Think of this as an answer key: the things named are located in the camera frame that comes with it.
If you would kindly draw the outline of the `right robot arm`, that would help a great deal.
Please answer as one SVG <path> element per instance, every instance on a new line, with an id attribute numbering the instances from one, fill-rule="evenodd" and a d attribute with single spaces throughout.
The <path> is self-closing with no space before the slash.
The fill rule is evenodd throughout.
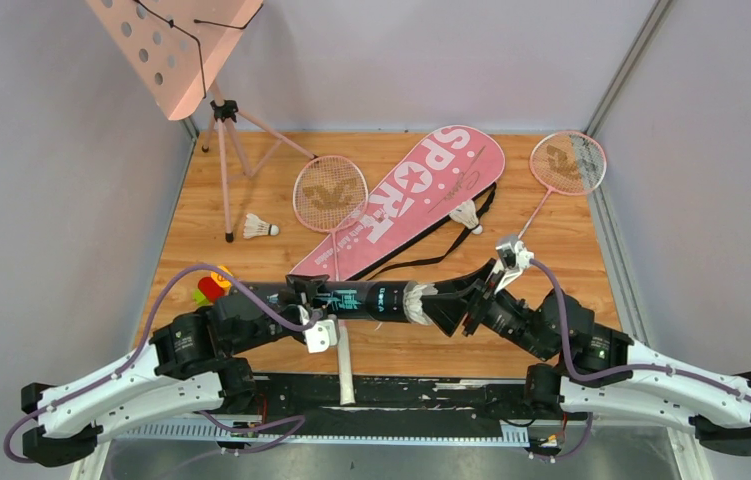
<path id="1" fill-rule="evenodd" d="M 585 414 L 650 420 L 706 449 L 751 456 L 751 371 L 721 374 L 662 354 L 595 321 L 536 259 L 491 261 L 452 280 L 405 290 L 417 323 L 448 336 L 484 326 L 538 359 L 522 403 L 535 417 Z"/>

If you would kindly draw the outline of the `black shuttlecock tube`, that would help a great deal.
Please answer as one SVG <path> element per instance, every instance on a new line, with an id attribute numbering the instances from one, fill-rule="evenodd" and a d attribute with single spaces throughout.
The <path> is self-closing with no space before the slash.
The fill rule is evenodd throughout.
<path id="1" fill-rule="evenodd" d="M 282 312 L 282 293 L 292 292 L 284 282 L 253 282 L 246 287 L 278 312 Z M 330 279 L 325 290 L 305 295 L 308 302 L 324 308 L 341 320 L 421 323 L 424 318 L 422 297 L 430 294 L 428 285 L 414 281 L 337 282 Z"/>

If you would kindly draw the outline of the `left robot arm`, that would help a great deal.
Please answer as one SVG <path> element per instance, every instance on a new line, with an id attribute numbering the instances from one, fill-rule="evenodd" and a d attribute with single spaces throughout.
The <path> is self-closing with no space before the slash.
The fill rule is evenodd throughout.
<path id="1" fill-rule="evenodd" d="M 280 283 L 232 281 L 208 306 L 175 317 L 125 358 L 68 384 L 31 383 L 22 409 L 24 463 L 57 467 L 125 430 L 182 413 L 244 413 L 258 389 L 243 353 L 283 338 L 316 345 L 331 305 L 326 275 Z"/>

